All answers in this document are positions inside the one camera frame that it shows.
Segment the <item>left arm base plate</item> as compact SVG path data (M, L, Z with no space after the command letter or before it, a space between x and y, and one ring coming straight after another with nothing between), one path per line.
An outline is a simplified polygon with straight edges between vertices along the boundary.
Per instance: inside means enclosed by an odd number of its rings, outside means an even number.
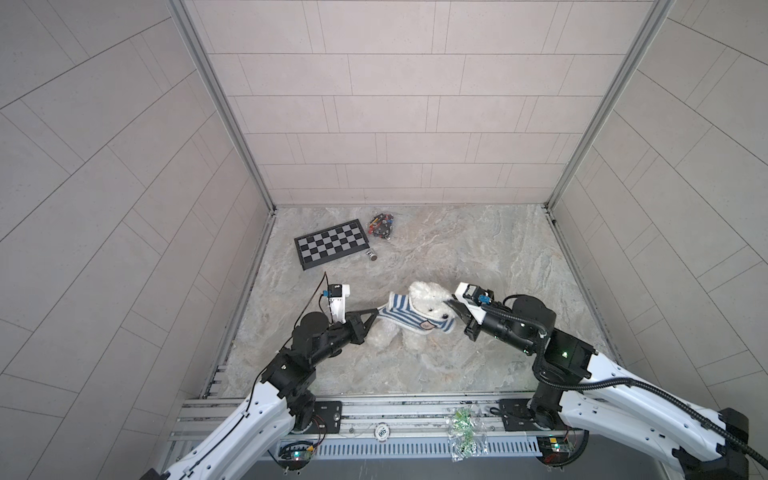
M303 429L294 427L290 435L338 434L341 429L343 403L316 401L310 423Z

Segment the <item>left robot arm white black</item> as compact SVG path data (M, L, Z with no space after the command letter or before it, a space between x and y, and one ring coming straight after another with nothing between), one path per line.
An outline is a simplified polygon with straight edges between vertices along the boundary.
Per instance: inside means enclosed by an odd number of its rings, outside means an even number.
M159 473L144 479L240 479L259 458L292 430L311 423L316 397L309 387L316 366L348 344L361 345L374 325L376 308L347 312L331 322L309 312L291 338L257 375L249 396L205 440Z

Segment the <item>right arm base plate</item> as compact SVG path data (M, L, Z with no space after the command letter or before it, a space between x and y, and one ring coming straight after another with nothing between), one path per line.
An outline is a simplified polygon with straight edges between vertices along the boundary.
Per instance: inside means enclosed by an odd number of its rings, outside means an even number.
M498 416L501 418L506 432L566 431L567 426L560 420L556 420L553 427L537 424L534 415L528 408L528 402L528 399L501 399L498 401Z

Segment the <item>white teddy bear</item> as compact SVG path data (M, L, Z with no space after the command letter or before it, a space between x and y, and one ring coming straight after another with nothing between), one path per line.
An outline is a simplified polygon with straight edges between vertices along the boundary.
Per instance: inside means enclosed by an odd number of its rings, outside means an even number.
M453 331L458 315L447 304L452 299L451 292L433 282L415 281L406 294L390 292L387 303L378 308L366 342L383 350L400 334L406 349L419 350L428 335Z

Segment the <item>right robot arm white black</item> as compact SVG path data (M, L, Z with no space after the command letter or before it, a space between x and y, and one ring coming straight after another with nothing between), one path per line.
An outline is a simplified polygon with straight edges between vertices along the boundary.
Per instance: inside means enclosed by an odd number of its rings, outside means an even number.
M583 438L607 437L651 456L686 479L746 479L751 462L767 460L749 444L749 420L732 409L715 411L647 382L555 326L556 314L523 294L497 301L490 290L462 283L448 300L465 335L485 333L533 357L538 386L524 419L542 430L568 429Z

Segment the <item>blue white striped shirt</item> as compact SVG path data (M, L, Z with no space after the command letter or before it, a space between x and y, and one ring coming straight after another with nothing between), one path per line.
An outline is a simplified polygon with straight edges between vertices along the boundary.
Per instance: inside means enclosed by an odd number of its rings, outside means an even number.
M388 303L379 308L378 317L420 335L433 331L450 333L456 324L454 313L445 307L420 313L413 307L408 295L393 292L389 294Z

